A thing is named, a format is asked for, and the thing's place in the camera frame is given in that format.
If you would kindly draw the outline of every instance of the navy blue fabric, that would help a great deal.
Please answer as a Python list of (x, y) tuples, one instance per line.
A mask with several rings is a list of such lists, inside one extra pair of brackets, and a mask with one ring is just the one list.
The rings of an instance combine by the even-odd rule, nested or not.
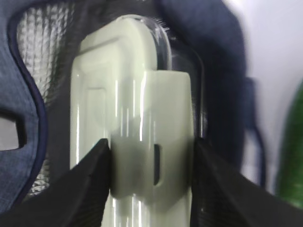
[(22, 201), (45, 157), (44, 103), (16, 42), (15, 15), (32, 3), (34, 0), (0, 0), (0, 108), (23, 119), (27, 138), (22, 148), (0, 152), (0, 213)]
[(240, 24), (221, 0), (156, 1), (169, 25), (204, 63), (208, 139), (217, 154), (240, 170), (246, 74)]
[(250, 133), (258, 146), (257, 158), (260, 163), (258, 179), (259, 185), (266, 188), (266, 150), (261, 132), (257, 124), (256, 110), (256, 88), (252, 78), (246, 78), (245, 81), (245, 128)]

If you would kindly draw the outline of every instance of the dark blue trim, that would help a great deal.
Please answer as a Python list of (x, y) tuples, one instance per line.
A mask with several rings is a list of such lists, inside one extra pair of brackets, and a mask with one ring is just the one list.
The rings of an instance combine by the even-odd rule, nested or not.
[(16, 61), (16, 64), (20, 70), (20, 73), (26, 82), (30, 94), (33, 98), (33, 101), (36, 105), (36, 111), (39, 118), (38, 123), (38, 147), (36, 151), (36, 158), (31, 170), (31, 174), (29, 179), (27, 180), (26, 184), (20, 191), (19, 195), (17, 196), (16, 200), (14, 201), (14, 205), (19, 204), (22, 202), (26, 194), (29, 192), (30, 188), (32, 187), (37, 175), (39, 174), (43, 161), (45, 159), (46, 153), (46, 144), (47, 144), (47, 135), (48, 135), (48, 123), (47, 123), (47, 115), (46, 109), (44, 105), (44, 101), (41, 97), (41, 94), (36, 86), (34, 79), (31, 77), (30, 73), (28, 72), (22, 58), (20, 56), (20, 52), (18, 49), (17, 44), (17, 26), (19, 21), (21, 20), (22, 13), (17, 13), (14, 15), (11, 20), (9, 21), (8, 25), (8, 41), (9, 41), (9, 49), (11, 54)]

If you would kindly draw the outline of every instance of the mesh panel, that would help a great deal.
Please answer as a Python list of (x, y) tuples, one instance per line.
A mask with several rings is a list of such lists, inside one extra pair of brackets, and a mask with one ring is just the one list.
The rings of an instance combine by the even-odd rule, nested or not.
[(73, 12), (73, 3), (30, 8), (18, 25), (20, 55), (47, 105), (64, 78), (58, 60), (67, 42), (65, 34)]
[[(76, 0), (29, 8), (17, 28), (20, 56), (48, 107), (58, 96), (82, 39), (101, 24), (103, 0)], [(48, 155), (29, 192), (37, 195), (49, 186)]]

